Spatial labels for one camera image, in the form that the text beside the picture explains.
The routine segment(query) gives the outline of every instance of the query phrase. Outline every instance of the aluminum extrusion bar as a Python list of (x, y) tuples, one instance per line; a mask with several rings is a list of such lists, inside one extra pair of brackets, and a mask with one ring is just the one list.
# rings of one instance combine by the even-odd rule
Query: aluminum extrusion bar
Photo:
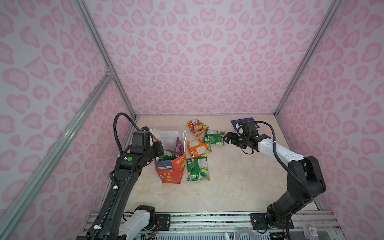
[[(230, 232), (239, 228), (252, 229), (250, 213), (265, 212), (192, 212), (192, 213), (161, 213), (170, 214), (170, 230), (167, 233), (183, 232)], [(84, 234), (91, 227), (97, 214), (90, 214), (84, 228)], [(292, 217), (295, 226), (292, 231), (303, 231), (302, 223), (311, 222), (318, 231), (341, 231), (335, 215), (331, 211), (299, 211)]]
[(81, 129), (83, 123), (94, 109), (94, 106), (103, 95), (104, 91), (110, 84), (113, 76), (106, 74), (96, 89), (92, 92), (89, 98), (85, 101), (79, 112), (69, 123), (59, 140), (53, 146), (49, 154), (44, 158), (42, 164), (36, 172), (28, 180), (23, 190), (10, 205), (2, 221), (0, 222), (0, 240), (6, 240), (13, 233), (19, 221), (28, 210), (31, 203), (39, 193), (45, 181), (51, 175), (56, 164), (59, 162), (65, 151), (76, 136), (76, 133)]
[[(87, 27), (89, 33), (91, 34), (91, 37), (92, 37), (93, 41), (95, 42), (97, 49), (99, 50), (100, 56), (102, 57), (102, 59), (105, 63), (105, 66), (110, 70), (112, 75), (116, 75), (115, 74), (116, 71), (113, 68), (112, 62), (111, 62), (111, 60), (107, 54), (107, 51), (103, 45), (103, 42), (101, 41), (101, 38), (97, 32), (95, 24), (93, 23), (92, 16), (88, 10), (87, 5), (85, 4), (84, 0), (73, 0), (73, 2), (75, 3), (75, 5), (79, 11), (79, 14), (81, 15), (81, 17), (85, 23), (85, 26)], [(126, 106), (127, 110), (129, 111), (129, 115), (132, 118), (135, 118), (136, 116), (135, 116), (135, 113), (133, 111), (133, 108), (132, 108), (131, 104), (129, 103), (128, 97), (125, 94), (123, 86), (121, 85), (121, 82), (120, 82), (117, 75), (115, 76), (113, 81), (115, 82), (116, 87), (119, 91), (119, 94), (120, 94), (121, 98), (123, 99), (124, 105)]]
[(296, 83), (299, 82), (304, 68), (308, 65), (308, 62), (310, 61), (311, 57), (315, 53), (317, 46), (320, 44), (321, 39), (325, 35), (325, 32), (327, 31), (329, 26), (331, 25), (338, 10), (341, 9), (343, 1), (344, 0), (333, 0), (333, 2), (331, 3), (331, 6), (328, 8), (328, 11), (325, 14), (325, 17), (323, 18), (318, 30), (316, 31), (312, 39), (310, 46), (308, 47), (303, 57), (303, 60), (300, 62), (299, 67), (297, 68), (295, 74), (293, 75), (291, 82), (289, 83), (286, 91), (284, 92), (283, 97), (281, 98), (279, 105), (276, 108), (276, 111), (275, 111), (276, 116), (278, 116), (281, 113), (281, 110), (283, 109), (285, 103), (288, 100), (288, 97), (290, 96), (291, 92), (296, 86)]

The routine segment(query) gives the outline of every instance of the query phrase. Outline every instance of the pink spotted backdrop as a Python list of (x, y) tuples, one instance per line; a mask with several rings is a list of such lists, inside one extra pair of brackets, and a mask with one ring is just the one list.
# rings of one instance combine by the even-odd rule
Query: pink spotted backdrop
[(71, 0), (0, 3), (0, 217), (105, 72)]
[(273, 113), (331, 0), (86, 0), (136, 114)]
[[(73, 139), (63, 158), (42, 187), (11, 239), (75, 239), (90, 212), (96, 212), (106, 190), (108, 173), (119, 149), (113, 137), (113, 119), (127, 112), (111, 83)], [(117, 124), (124, 141), (129, 121)]]
[(346, 1), (278, 117), (293, 150), (320, 160), (320, 200), (348, 240), (384, 236), (383, 12)]

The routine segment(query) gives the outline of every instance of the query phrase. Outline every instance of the orange snack bag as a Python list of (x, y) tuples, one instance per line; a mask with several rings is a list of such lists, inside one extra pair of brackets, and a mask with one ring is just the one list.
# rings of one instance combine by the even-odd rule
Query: orange snack bag
[(208, 128), (207, 125), (197, 119), (189, 121), (188, 127), (196, 137), (200, 136)]
[(212, 152), (211, 146), (209, 143), (203, 143), (203, 137), (198, 138), (193, 142), (188, 142), (188, 150), (189, 153), (191, 154), (191, 157), (198, 157), (201, 155), (204, 155), (208, 152)]

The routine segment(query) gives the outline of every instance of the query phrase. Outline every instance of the beige tile surface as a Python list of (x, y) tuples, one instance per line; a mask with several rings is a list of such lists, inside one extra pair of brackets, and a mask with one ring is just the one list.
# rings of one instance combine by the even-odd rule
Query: beige tile surface
[[(233, 132), (230, 121), (248, 117), (270, 123), (275, 129), (276, 141), (288, 147), (273, 115), (145, 116), (140, 117), (138, 127), (178, 130), (181, 134), (187, 130), (187, 141), (192, 141), (196, 137), (187, 127), (192, 119), (199, 119), (212, 130)], [(268, 126), (259, 126), (259, 134), (272, 136)], [(132, 211), (139, 205), (154, 206), (157, 212), (265, 211), (269, 204), (278, 200), (286, 191), (287, 172), (268, 156), (259, 152), (246, 155), (232, 144), (211, 147), (212, 152), (207, 154), (210, 181), (187, 181), (185, 167), (181, 184), (164, 184), (151, 163), (143, 169), (133, 187), (126, 211)], [(317, 208), (311, 203), (304, 210)]]

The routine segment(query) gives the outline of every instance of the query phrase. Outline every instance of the red paper bag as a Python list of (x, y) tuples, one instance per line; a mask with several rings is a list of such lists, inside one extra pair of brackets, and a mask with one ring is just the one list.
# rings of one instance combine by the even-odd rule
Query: red paper bag
[[(176, 138), (179, 136), (178, 131), (152, 131), (153, 138), (155, 142), (161, 141), (164, 150), (174, 151)], [(183, 177), (186, 153), (185, 150), (185, 140), (187, 138), (187, 132), (183, 132), (183, 138), (179, 137), (184, 141), (184, 153), (180, 157), (169, 160), (158, 162), (155, 160), (155, 169), (159, 175), (162, 183), (181, 183), (181, 178)]]

